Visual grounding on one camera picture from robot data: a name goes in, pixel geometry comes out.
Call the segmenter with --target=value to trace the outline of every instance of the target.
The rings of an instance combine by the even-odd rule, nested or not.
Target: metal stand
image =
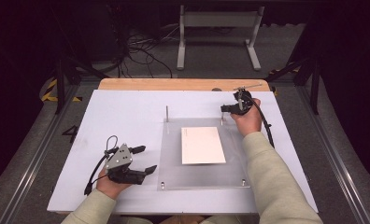
[[[185,68],[185,27],[249,27],[252,28],[252,37],[246,39],[247,50],[252,65],[256,71],[261,65],[255,53],[254,44],[261,24],[264,7],[250,12],[185,12],[184,6],[179,13],[179,48],[177,70]]]

